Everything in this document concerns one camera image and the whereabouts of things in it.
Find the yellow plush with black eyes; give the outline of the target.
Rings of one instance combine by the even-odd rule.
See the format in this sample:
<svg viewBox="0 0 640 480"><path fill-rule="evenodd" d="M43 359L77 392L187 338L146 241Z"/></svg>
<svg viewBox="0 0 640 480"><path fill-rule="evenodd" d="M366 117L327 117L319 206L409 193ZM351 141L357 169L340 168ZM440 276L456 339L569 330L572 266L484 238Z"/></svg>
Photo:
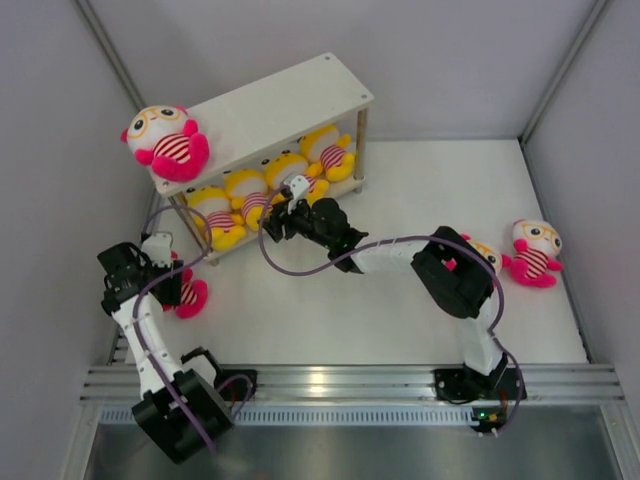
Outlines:
<svg viewBox="0 0 640 480"><path fill-rule="evenodd" d="M309 205L324 198L330 186L327 180L320 177L315 166L310 165L304 156L297 153L282 153L264 165L265 180L272 190L290 175L302 175L309 181L310 189L306 194Z"/></svg>

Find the pink plush with yellow glasses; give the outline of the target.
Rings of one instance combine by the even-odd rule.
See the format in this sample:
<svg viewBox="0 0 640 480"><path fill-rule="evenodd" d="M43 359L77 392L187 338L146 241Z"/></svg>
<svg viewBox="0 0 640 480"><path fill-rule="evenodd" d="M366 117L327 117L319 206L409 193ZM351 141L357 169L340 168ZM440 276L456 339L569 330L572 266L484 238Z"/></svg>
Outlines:
<svg viewBox="0 0 640 480"><path fill-rule="evenodd" d="M462 233L461 237L491 264L497 275L511 265L513 261L512 257L505 253L501 253L493 245L487 242L478 241L466 233Z"/></svg>

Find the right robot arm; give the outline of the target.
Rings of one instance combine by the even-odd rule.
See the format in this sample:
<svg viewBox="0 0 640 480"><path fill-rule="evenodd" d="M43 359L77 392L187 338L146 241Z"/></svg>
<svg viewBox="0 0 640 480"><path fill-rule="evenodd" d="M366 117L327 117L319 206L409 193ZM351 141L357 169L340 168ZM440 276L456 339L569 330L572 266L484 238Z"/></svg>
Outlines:
<svg viewBox="0 0 640 480"><path fill-rule="evenodd" d="M441 226L431 235L413 235L364 244L368 236L351 226L333 199L310 206L306 201L277 203L259 219L258 238L274 242L297 235L323 247L328 262L309 271L293 272L265 260L288 276L311 276L330 267L344 273L414 274L434 303L460 321L462 378L480 397L500 389L508 370L508 354L494 330L504 311L504 291L497 270L454 229Z"/></svg>

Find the yellow plush striped shirt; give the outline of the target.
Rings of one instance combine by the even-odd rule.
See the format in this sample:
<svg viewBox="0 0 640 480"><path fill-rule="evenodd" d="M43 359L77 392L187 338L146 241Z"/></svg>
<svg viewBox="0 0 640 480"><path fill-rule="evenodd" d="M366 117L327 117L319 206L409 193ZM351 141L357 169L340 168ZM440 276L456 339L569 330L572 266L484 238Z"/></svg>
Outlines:
<svg viewBox="0 0 640 480"><path fill-rule="evenodd" d="M257 231L260 218L270 209L269 186L264 175L253 169L232 171L224 178L224 190L248 228Z"/></svg>

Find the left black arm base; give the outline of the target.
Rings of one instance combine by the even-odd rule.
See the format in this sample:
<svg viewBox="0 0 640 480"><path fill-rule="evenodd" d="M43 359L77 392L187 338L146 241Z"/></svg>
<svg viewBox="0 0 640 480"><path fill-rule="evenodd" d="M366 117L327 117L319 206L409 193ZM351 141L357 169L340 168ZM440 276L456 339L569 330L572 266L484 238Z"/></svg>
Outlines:
<svg viewBox="0 0 640 480"><path fill-rule="evenodd" d="M251 391L249 397L255 394L257 380L258 372L255 369L223 369L216 376L215 387L225 401L237 403L244 399L248 391Z"/></svg>

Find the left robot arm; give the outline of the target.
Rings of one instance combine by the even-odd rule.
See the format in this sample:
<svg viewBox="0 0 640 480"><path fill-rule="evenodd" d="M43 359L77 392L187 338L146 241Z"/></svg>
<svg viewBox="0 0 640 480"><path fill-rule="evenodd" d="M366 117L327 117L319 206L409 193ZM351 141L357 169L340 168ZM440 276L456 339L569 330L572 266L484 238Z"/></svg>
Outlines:
<svg viewBox="0 0 640 480"><path fill-rule="evenodd" d="M140 382L132 407L137 425L175 464L206 448L233 426L221 394L225 374L211 366L186 370L169 352L160 322L166 306L181 300L184 263L172 256L154 261L130 242L97 255L105 271L101 306L119 325L131 349Z"/></svg>

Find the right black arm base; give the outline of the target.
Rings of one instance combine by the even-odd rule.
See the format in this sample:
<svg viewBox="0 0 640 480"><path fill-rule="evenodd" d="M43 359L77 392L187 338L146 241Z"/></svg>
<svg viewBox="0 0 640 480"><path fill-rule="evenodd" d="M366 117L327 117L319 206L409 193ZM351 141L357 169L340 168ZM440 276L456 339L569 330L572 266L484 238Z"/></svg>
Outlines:
<svg viewBox="0 0 640 480"><path fill-rule="evenodd" d="M524 382L514 367L498 367L488 376L465 365L435 369L433 374L436 398L453 404L527 398Z"/></svg>

